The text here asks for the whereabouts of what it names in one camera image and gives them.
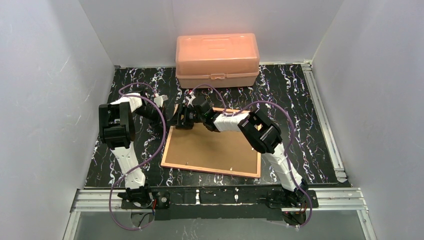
metal frame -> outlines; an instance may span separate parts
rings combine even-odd
[[[368,210],[357,210],[360,225],[362,226],[363,234],[366,240],[377,240],[376,234],[374,233],[373,226],[371,225],[370,217],[368,216]]]
[[[327,118],[326,110],[324,109],[320,93],[318,92],[317,83],[315,82],[314,74],[312,73],[311,64],[303,63],[301,64],[301,67],[305,76],[307,87],[309,88],[309,93],[312,98],[313,105],[315,106],[315,112],[318,116],[319,124],[321,125],[322,134],[324,135],[325,143],[330,154],[335,175],[339,182],[344,183],[347,180],[345,167],[343,166],[342,158],[340,157],[339,149],[337,148],[336,141]]]
[[[358,187],[311,188],[316,192],[319,207],[314,211],[357,211],[364,235],[367,240],[375,240],[375,234],[368,217],[368,206],[361,189]],[[122,209],[122,199],[118,193],[124,189],[113,191],[111,206],[114,212],[145,212],[146,209]],[[109,189],[84,189],[78,190],[71,208],[64,240],[73,240],[78,227],[81,212],[108,212]],[[293,208],[282,208],[283,212],[293,211]]]

plastic storage box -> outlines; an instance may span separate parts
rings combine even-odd
[[[200,84],[215,88],[252,86],[259,74],[253,33],[179,36],[175,62],[183,89]]]

floor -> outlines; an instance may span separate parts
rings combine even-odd
[[[261,65],[260,74],[252,87],[220,88],[229,108],[241,108],[256,100],[267,100],[286,109],[295,123],[295,141],[289,158],[310,184],[337,183],[334,167],[325,143],[321,126],[315,112],[305,76],[300,64]],[[108,103],[119,98],[118,90],[124,85],[146,82],[162,95],[168,95],[166,110],[168,118],[174,112],[174,104],[182,103],[186,89],[181,89],[175,78],[175,68],[121,68],[116,70],[110,89]],[[137,91],[133,87],[127,92]],[[216,94],[208,89],[197,90],[205,95],[214,107],[222,107]],[[261,109],[268,112],[282,130],[283,143],[289,142],[289,128],[284,115],[267,105]],[[159,146],[161,133],[149,126],[146,119],[134,117],[136,140],[134,142],[138,161],[147,159]],[[261,161],[261,177],[245,178],[222,174],[202,173],[160,166],[162,155],[142,167],[151,186],[219,186],[219,185],[267,185],[277,184],[273,168]],[[97,140],[86,178],[86,187],[110,187],[122,175],[112,152]]]

cork board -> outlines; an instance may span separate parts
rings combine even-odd
[[[251,147],[243,133],[212,132],[202,123],[195,123],[190,130],[171,126],[160,165],[249,178],[261,176],[261,154]]]

white wall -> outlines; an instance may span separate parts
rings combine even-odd
[[[1,239],[62,239],[113,72],[77,0],[2,1]]]
[[[114,65],[175,66],[181,35],[254,33],[261,62],[312,59],[343,0],[79,0]]]
[[[379,239],[422,239],[424,1],[347,0],[313,71]]]

